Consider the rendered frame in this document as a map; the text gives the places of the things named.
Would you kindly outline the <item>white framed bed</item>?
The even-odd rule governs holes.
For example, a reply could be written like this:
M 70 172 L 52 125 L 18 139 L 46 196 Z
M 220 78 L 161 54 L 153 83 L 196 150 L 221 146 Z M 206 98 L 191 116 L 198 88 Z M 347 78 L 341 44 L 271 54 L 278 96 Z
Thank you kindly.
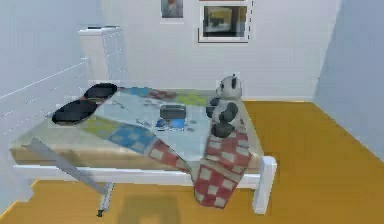
M 156 91 L 212 95 L 208 90 Z M 264 155 L 244 107 L 241 107 L 241 114 L 248 133 L 252 158 L 235 189 L 254 189 L 253 210 L 257 214 L 263 214 L 268 206 L 277 162 L 273 157 Z M 194 194 L 190 174 L 162 165 L 131 150 L 123 150 L 82 131 L 80 125 L 85 120 L 75 125 L 57 125 L 52 122 L 50 117 L 46 117 L 32 126 L 16 138 L 9 147 L 10 154 L 15 161 L 15 169 L 33 179 L 74 179 L 57 168 L 52 161 L 26 148 L 33 138 L 37 138 L 101 186 L 106 182 L 180 185 L 192 187 Z

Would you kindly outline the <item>black and white panda toy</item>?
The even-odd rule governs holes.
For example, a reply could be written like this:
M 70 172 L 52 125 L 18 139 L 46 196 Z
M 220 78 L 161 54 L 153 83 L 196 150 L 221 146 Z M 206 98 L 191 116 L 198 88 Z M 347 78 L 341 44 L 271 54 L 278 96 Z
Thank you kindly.
M 206 114 L 212 122 L 212 135 L 227 138 L 240 126 L 241 96 L 241 83 L 235 74 L 222 79 L 216 89 L 216 95 L 206 105 Z

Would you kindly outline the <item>small framed portrait picture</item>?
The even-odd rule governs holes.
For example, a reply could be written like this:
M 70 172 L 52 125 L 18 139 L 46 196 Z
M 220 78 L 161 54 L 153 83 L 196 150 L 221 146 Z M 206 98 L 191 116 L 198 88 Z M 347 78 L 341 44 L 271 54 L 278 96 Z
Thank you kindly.
M 161 15 L 163 18 L 182 18 L 183 0 L 161 0 Z

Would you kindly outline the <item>black pillow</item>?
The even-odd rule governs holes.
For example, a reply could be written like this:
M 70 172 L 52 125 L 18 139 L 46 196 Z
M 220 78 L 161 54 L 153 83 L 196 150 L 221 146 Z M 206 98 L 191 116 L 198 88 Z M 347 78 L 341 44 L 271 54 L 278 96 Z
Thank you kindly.
M 117 92 L 118 87 L 112 83 L 98 83 L 90 87 L 84 97 L 87 99 L 106 99 Z
M 75 100 L 56 110 L 51 120 L 57 125 L 75 125 L 89 118 L 97 107 L 93 101 Z

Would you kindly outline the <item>checkered patchwork blanket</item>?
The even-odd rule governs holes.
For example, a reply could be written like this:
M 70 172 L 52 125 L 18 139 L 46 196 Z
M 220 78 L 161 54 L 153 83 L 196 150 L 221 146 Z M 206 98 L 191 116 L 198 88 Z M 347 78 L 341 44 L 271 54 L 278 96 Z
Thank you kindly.
M 145 91 L 125 88 L 98 104 L 80 129 L 123 150 L 131 150 L 162 165 L 188 173 L 196 201 L 206 207 L 224 208 L 245 174 L 252 158 L 249 137 L 241 114 L 240 126 L 227 138 L 211 134 L 206 114 L 216 95 L 189 92 Z M 183 129 L 159 130 L 162 105 L 186 107 Z

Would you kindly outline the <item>dark grey box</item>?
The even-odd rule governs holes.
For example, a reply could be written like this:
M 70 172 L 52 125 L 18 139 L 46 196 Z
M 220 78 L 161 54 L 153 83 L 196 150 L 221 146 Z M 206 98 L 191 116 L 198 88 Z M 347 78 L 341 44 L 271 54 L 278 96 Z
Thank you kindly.
M 162 105 L 160 117 L 163 119 L 185 119 L 186 107 L 184 105 Z

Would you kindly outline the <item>white framed picture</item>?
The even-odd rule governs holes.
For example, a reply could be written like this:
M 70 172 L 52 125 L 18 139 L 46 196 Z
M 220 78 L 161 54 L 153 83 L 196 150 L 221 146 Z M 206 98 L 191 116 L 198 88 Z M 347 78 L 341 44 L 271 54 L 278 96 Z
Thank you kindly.
M 199 0 L 199 43 L 248 43 L 253 0 Z

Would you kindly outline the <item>blue book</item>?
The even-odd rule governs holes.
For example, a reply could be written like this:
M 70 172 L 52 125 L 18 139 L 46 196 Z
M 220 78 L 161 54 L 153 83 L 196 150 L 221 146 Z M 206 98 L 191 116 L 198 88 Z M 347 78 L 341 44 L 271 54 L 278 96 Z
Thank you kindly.
M 156 123 L 156 128 L 159 130 L 183 129 L 184 126 L 184 119 L 159 119 Z

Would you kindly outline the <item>white chest of drawers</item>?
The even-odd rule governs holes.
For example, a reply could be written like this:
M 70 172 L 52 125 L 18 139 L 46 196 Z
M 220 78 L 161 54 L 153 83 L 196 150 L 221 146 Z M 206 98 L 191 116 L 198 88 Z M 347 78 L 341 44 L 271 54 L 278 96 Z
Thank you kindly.
M 78 31 L 91 84 L 128 84 L 125 40 L 120 26 L 88 27 Z

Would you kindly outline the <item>grey baseball bat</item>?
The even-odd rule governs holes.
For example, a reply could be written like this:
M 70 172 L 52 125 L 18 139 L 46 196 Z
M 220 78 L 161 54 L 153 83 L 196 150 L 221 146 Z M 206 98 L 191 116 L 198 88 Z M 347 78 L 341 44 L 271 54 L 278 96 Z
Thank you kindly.
M 102 217 L 103 214 L 109 210 L 110 200 L 115 184 L 113 182 L 106 182 L 103 186 L 99 185 L 90 176 L 81 172 L 77 167 L 72 165 L 68 160 L 56 154 L 51 148 L 45 145 L 37 138 L 33 138 L 31 142 L 26 145 L 26 148 L 47 160 L 50 160 L 61 171 L 70 175 L 77 181 L 83 182 L 95 191 L 101 194 L 99 207 L 97 210 L 97 217 Z

